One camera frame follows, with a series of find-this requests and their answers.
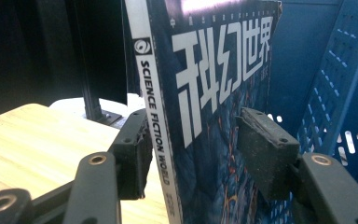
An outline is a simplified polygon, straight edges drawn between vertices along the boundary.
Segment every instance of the blue plastic crate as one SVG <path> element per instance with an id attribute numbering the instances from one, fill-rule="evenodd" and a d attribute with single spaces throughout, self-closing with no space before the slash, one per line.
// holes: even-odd
<path id="1" fill-rule="evenodd" d="M 301 123 L 341 2 L 282 0 L 283 13 L 272 37 L 268 112 L 292 136 Z"/>
<path id="2" fill-rule="evenodd" d="M 343 1 L 306 102 L 299 127 L 289 127 L 298 129 L 300 151 L 333 156 L 358 182 L 358 1 Z M 271 223 L 293 222 L 290 201 L 270 203 Z"/>

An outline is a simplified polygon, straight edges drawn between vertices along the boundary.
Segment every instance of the metal ring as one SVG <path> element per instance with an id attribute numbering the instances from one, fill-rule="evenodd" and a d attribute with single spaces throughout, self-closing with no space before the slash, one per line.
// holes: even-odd
<path id="1" fill-rule="evenodd" d="M 321 155 L 313 155 L 311 158 L 314 162 L 321 165 L 331 165 L 332 163 L 327 157 Z"/>
<path id="2" fill-rule="evenodd" d="M 104 155 L 96 155 L 89 158 L 90 165 L 99 165 L 106 161 L 106 157 Z"/>
<path id="3" fill-rule="evenodd" d="M 17 196 L 14 194 L 0 196 L 0 212 L 8 209 L 16 201 L 17 201 Z"/>

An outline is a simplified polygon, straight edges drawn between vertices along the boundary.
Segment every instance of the white surface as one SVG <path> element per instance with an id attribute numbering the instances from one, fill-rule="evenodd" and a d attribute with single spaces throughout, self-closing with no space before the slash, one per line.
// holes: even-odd
<path id="1" fill-rule="evenodd" d="M 127 97 L 128 105 L 100 99 L 101 109 L 115 114 L 119 114 L 123 118 L 127 118 L 128 115 L 133 111 L 145 108 L 144 98 L 132 93 L 129 93 Z M 81 117 L 83 119 L 86 118 L 86 110 L 83 97 L 62 99 L 54 102 L 50 106 L 50 108 L 58 109 L 66 113 L 70 113 L 74 116 Z"/>

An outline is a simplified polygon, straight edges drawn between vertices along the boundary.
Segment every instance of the wooden table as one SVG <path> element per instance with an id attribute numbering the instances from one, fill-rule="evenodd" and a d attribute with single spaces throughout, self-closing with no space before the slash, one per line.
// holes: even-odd
<path id="1" fill-rule="evenodd" d="M 0 190 L 28 189 L 37 198 L 73 180 L 80 160 L 106 151 L 117 129 L 42 105 L 0 115 Z M 122 201 L 123 223 L 168 223 L 158 170 L 152 161 L 146 198 Z"/>

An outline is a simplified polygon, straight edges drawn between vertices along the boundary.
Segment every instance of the magazine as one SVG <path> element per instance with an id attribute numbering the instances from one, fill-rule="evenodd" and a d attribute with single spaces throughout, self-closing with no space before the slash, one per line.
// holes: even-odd
<path id="1" fill-rule="evenodd" d="M 237 150 L 235 118 L 267 107 L 280 3 L 125 4 L 170 222 L 261 222 L 268 207 Z"/>

